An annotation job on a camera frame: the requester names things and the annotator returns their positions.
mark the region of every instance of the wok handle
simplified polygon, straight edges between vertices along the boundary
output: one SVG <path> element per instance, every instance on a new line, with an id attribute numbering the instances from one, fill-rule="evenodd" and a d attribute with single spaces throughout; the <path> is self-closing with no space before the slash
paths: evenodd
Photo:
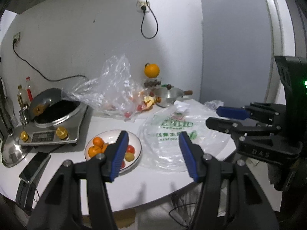
<path id="1" fill-rule="evenodd" d="M 184 91 L 183 94 L 184 94 L 185 96 L 189 96 L 189 95 L 192 95 L 192 94 L 193 94 L 193 91 L 192 91 L 192 90 Z"/>

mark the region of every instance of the white plate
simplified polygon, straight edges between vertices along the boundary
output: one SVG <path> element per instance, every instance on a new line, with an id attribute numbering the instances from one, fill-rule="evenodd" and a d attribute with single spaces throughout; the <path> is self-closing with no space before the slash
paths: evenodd
<path id="1" fill-rule="evenodd" d="M 120 134 L 121 130 L 111 130 L 111 131 L 105 131 L 105 132 L 102 132 L 100 134 L 98 134 L 97 136 L 98 137 L 101 137 L 103 139 L 104 142 L 106 143 L 109 143 L 109 144 L 113 144 L 116 142 L 119 134 Z M 142 145 L 141 145 L 141 141 L 139 140 L 139 138 L 129 132 L 128 132 L 128 136 L 129 136 L 129 144 L 132 145 L 134 148 L 135 148 L 135 153 L 134 153 L 134 156 L 135 158 L 133 159 L 133 161 L 131 162 L 127 162 L 126 160 L 124 160 L 125 162 L 125 167 L 123 169 L 120 170 L 120 173 L 126 171 L 126 170 L 129 170 L 131 169 L 133 166 L 137 165 L 137 161 L 139 159 L 139 157 L 141 156 L 141 152 L 142 152 Z M 93 137 L 87 144 L 87 146 L 85 147 L 85 150 L 84 150 L 84 155 L 85 155 L 85 159 L 88 161 L 89 159 L 91 159 L 88 155 L 88 149 L 93 146 L 93 139 L 95 138 Z"/>

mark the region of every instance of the round table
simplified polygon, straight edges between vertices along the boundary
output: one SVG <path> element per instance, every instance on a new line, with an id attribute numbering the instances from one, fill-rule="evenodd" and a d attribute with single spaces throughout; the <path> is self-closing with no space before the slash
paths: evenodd
<path id="1" fill-rule="evenodd" d="M 195 100 L 187 100 L 187 103 L 195 106 L 203 106 Z M 124 122 L 106 117 L 96 117 L 89 110 L 84 118 L 80 130 L 78 145 L 63 146 L 59 150 L 51 153 L 51 158 L 47 163 L 44 172 L 40 178 L 37 190 L 41 195 L 48 185 L 49 181 L 60 167 L 64 160 L 70 159 L 74 163 L 85 161 L 84 148 L 88 141 L 95 135 L 113 129 L 128 130 L 137 134 L 139 127 L 145 119 L 152 113 L 160 110 L 158 106 L 148 112 L 138 116 L 134 123 Z M 19 174 L 29 163 L 38 151 L 49 152 L 53 147 L 42 146 L 33 149 L 19 164 L 7 168 L 0 164 L 0 192 L 9 199 L 15 201 L 18 185 L 20 182 Z M 217 156 L 219 160 L 224 160 L 235 150 L 232 139 L 229 140 L 224 150 Z M 188 172 L 162 172 L 147 169 L 138 165 L 128 173 L 120 175 L 113 183 L 107 183 L 107 191 L 110 204 L 113 211 L 133 208 L 139 205 L 150 203 L 162 197 L 165 197 L 193 182 Z M 81 207 L 82 214 L 88 214 L 86 181 L 81 181 Z"/>

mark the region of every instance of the electrical outlet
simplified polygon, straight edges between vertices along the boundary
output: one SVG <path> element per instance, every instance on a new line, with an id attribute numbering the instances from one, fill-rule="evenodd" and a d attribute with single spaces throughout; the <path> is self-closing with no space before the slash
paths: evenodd
<path id="1" fill-rule="evenodd" d="M 13 40 L 14 39 L 16 39 L 16 43 L 18 43 L 20 41 L 20 32 L 18 32 L 17 34 L 14 35 Z"/>
<path id="2" fill-rule="evenodd" d="M 146 6 L 146 13 L 149 12 L 149 8 L 147 6 L 147 3 L 146 1 L 137 1 L 136 2 L 136 10 L 139 12 L 139 13 L 143 13 L 143 10 L 141 9 L 142 6 Z"/>

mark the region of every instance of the wire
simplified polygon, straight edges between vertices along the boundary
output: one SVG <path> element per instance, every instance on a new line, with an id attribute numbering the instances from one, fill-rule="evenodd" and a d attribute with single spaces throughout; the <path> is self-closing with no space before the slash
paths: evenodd
<path id="1" fill-rule="evenodd" d="M 177 224 L 179 224 L 180 226 L 182 226 L 182 227 L 184 227 L 184 228 L 188 228 L 189 225 L 187 225 L 187 224 L 186 224 L 186 225 L 183 225 L 183 224 L 181 224 L 180 222 L 178 222 L 178 221 L 171 215 L 171 212 L 174 211 L 174 210 L 177 210 L 177 209 L 179 209 L 179 208 L 182 208 L 182 207 L 186 207 L 186 206 L 190 206 L 190 205 L 196 205 L 196 204 L 197 204 L 197 202 L 193 202 L 193 203 L 188 203 L 188 204 L 180 205 L 180 206 L 178 206 L 178 207 L 173 208 L 171 211 L 169 211 L 169 212 L 168 212 L 168 215 L 169 215 Z M 191 216 L 191 219 L 190 219 L 189 224 L 191 223 L 191 221 L 192 221 L 192 219 L 193 219 L 193 216 L 194 216 L 194 212 L 193 212 L 193 214 L 192 214 L 192 216 Z"/>
<path id="2" fill-rule="evenodd" d="M 145 1 L 146 1 L 147 7 L 149 8 L 150 12 L 153 14 L 154 19 L 155 19 L 156 24 L 157 24 L 157 31 L 156 31 L 156 33 L 154 34 L 153 37 L 147 37 L 147 36 L 144 35 L 144 33 L 143 33 L 143 23 L 144 23 L 145 13 L 146 13 L 146 8 L 145 8 L 145 9 L 143 10 L 143 20 L 142 20 L 142 24 L 141 24 L 141 33 L 142 33 L 142 36 L 143 36 L 145 39 L 150 40 L 150 39 L 155 38 L 155 36 L 157 35 L 158 30 L 159 30 L 159 25 L 158 25 L 158 20 L 157 20 L 157 18 L 156 18 L 156 16 L 155 16 L 154 12 L 152 11 L 152 9 L 150 8 L 150 6 L 149 6 L 149 4 L 148 4 L 148 1 L 147 1 L 147 0 L 145 0 Z"/>
<path id="3" fill-rule="evenodd" d="M 37 193 L 37 195 L 38 195 L 38 200 L 36 200 L 35 197 L 34 197 L 33 199 L 34 199 L 34 201 L 35 201 L 36 203 L 38 203 L 38 201 L 39 201 L 39 199 L 40 199 L 40 196 L 39 196 L 38 190 L 37 190 L 37 189 L 35 189 L 35 190 L 36 190 L 36 193 Z"/>
<path id="4" fill-rule="evenodd" d="M 70 79 L 70 78 L 75 78 L 75 77 L 82 77 L 82 78 L 85 78 L 86 80 L 88 80 L 88 78 L 82 74 L 79 74 L 79 75 L 73 75 L 73 76 L 68 76 L 68 77 L 65 77 L 65 78 L 61 78 L 61 79 L 48 79 L 45 75 L 43 75 L 39 70 L 37 70 L 34 66 L 32 66 L 29 62 L 27 62 L 25 59 L 21 58 L 19 56 L 18 53 L 16 53 L 15 51 L 15 43 L 16 41 L 14 42 L 13 41 L 13 51 L 14 53 L 21 59 L 23 60 L 24 62 L 26 62 L 30 67 L 32 67 L 35 71 L 37 71 L 45 80 L 48 80 L 50 82 L 58 82 L 58 81 L 62 81 L 62 80 L 66 80 L 66 79 Z"/>
<path id="5" fill-rule="evenodd" d="M 49 151 L 49 154 L 51 154 L 52 152 L 55 152 L 56 150 L 58 150 L 59 148 L 61 148 L 62 146 L 64 146 L 65 144 L 61 144 L 57 147 L 55 147 L 53 150 Z"/>

